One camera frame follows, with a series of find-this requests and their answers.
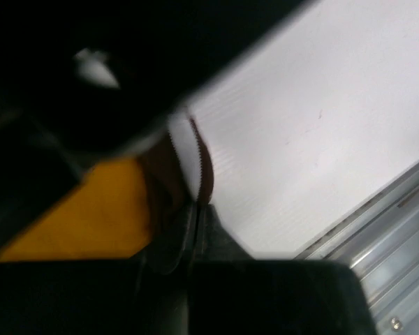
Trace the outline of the mustard yellow sock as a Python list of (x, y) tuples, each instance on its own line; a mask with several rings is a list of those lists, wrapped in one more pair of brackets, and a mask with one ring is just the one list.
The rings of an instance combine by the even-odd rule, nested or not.
[(0, 262), (127, 258), (205, 206), (212, 159), (195, 119), (175, 114), (168, 131), (137, 158), (98, 164), (66, 198), (0, 249)]

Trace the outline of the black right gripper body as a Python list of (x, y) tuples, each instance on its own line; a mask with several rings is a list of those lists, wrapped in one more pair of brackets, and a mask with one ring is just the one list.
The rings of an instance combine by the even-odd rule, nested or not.
[(142, 149), (306, 1), (0, 1), (0, 181)]

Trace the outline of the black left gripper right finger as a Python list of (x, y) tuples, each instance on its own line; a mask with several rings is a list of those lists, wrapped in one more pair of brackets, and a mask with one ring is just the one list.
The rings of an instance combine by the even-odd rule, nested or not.
[(373, 334), (354, 272), (325, 260), (255, 260), (201, 209), (191, 270), (192, 334)]

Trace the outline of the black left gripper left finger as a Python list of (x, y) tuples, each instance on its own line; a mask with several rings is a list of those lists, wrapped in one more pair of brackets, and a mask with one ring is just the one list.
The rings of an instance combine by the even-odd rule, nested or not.
[(0, 334), (187, 334), (197, 211), (127, 259), (0, 264)]

